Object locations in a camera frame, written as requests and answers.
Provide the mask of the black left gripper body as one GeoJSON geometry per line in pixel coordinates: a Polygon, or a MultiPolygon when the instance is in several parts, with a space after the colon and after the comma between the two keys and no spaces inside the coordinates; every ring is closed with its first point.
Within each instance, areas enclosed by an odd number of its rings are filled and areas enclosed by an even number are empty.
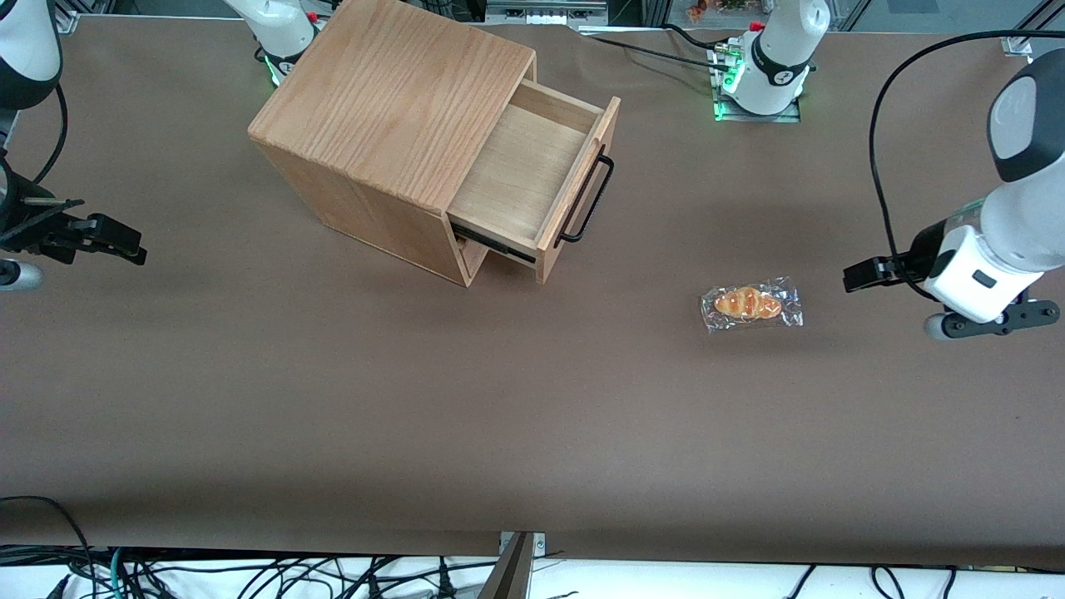
{"type": "Polygon", "coordinates": [[[928,279],[943,246],[947,221],[935,221],[918,232],[910,243],[910,284],[923,284],[928,279]]]}

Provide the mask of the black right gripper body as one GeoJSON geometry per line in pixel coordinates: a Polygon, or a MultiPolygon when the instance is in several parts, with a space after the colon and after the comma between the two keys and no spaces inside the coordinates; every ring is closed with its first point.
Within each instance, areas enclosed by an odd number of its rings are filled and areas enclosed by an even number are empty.
{"type": "Polygon", "coordinates": [[[81,242],[70,225],[76,217],[69,209],[83,200],[54,197],[23,197],[5,200],[2,208],[2,250],[43,255],[60,263],[72,263],[81,242]]]}

